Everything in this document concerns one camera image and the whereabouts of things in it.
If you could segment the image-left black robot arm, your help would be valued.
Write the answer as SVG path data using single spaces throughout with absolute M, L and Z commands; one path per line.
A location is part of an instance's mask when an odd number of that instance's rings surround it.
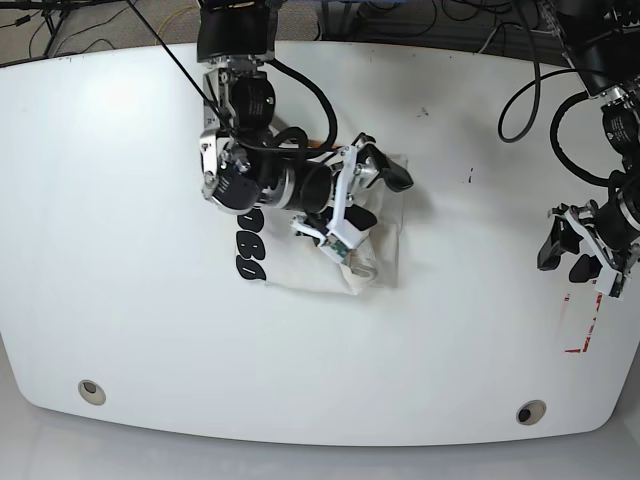
M 210 66 L 204 82 L 212 123 L 200 136 L 203 196 L 232 214 L 258 207 L 293 213 L 291 226 L 332 261 L 343 263 L 368 237 L 376 215 L 359 194 L 378 181 L 401 193 L 409 172 L 361 133 L 339 147 L 338 119 L 325 93 L 275 57 L 279 1 L 202 1 L 197 60 Z M 328 122 L 325 140 L 306 131 L 273 131 L 276 92 L 263 71 L 270 65 L 306 87 Z

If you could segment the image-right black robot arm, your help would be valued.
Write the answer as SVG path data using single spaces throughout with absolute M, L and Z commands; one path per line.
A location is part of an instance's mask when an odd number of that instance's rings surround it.
M 584 85 L 556 110 L 550 125 L 552 150 L 580 180 L 607 191 L 603 205 L 561 204 L 550 210 L 550 233 L 537 257 L 541 271 L 556 269 L 566 253 L 577 261 L 572 283 L 621 298 L 639 261 L 639 4 L 636 1 L 544 1 L 541 11 L 559 38 L 563 55 Z M 621 158 L 621 169 L 596 176 L 572 161 L 559 142 L 565 114 L 601 98 L 602 128 Z

